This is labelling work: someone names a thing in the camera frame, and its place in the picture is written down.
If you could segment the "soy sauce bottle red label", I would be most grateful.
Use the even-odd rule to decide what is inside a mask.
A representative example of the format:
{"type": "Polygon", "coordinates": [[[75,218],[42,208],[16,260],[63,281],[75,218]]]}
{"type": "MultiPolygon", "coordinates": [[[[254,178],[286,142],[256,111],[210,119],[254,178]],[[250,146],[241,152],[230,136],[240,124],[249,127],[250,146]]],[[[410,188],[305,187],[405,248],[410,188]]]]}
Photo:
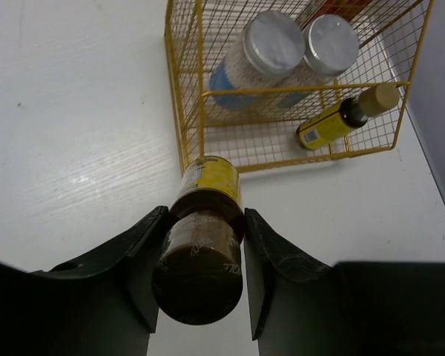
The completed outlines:
{"type": "Polygon", "coordinates": [[[400,1],[308,1],[296,18],[306,28],[322,15],[336,15],[353,24],[356,30],[376,27],[398,12],[400,1]]]}

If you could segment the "small yellow bottle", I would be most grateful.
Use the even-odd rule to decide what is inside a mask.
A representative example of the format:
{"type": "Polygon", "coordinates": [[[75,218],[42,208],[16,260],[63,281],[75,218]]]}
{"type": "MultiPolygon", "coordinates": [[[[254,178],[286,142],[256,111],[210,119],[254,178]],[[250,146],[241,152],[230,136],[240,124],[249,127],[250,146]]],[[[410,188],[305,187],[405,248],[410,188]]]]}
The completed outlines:
{"type": "Polygon", "coordinates": [[[240,176],[227,159],[201,156],[185,170],[151,279],[156,303],[172,319],[207,325],[239,303],[245,234],[240,192],[240,176]]]}
{"type": "Polygon", "coordinates": [[[400,94],[396,85],[380,83],[325,109],[299,125],[296,140],[301,147],[316,151],[362,128],[371,118],[398,105],[400,94]]]}

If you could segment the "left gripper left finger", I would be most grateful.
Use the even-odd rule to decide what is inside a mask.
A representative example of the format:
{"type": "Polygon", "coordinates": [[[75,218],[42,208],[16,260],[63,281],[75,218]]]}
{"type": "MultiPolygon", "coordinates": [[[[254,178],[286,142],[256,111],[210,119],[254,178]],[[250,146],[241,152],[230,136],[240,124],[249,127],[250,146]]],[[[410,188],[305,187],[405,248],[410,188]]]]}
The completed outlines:
{"type": "Polygon", "coordinates": [[[158,316],[151,275],[167,220],[158,206],[49,271],[0,262],[0,355],[145,355],[158,316]]]}

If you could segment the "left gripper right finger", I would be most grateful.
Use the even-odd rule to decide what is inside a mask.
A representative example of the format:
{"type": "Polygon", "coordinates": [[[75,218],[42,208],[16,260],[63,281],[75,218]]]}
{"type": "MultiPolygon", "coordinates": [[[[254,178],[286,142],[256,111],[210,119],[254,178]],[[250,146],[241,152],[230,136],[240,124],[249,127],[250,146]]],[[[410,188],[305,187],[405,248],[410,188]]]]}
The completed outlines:
{"type": "Polygon", "coordinates": [[[261,355],[445,355],[445,263],[328,266],[253,208],[244,253],[261,355]]]}

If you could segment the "blue label spice jar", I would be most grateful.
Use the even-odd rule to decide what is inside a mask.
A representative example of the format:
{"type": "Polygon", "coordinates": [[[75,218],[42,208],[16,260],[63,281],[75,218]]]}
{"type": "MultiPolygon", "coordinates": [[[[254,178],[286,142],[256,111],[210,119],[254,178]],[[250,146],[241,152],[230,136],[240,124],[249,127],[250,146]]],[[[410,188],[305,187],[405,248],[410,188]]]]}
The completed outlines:
{"type": "Polygon", "coordinates": [[[318,16],[303,31],[306,51],[300,64],[279,83],[280,88],[326,85],[347,71],[359,56],[359,39],[344,18],[318,16]]]}
{"type": "Polygon", "coordinates": [[[300,64],[305,39],[285,13],[258,13],[210,75],[206,91],[266,89],[278,85],[300,64]]]}

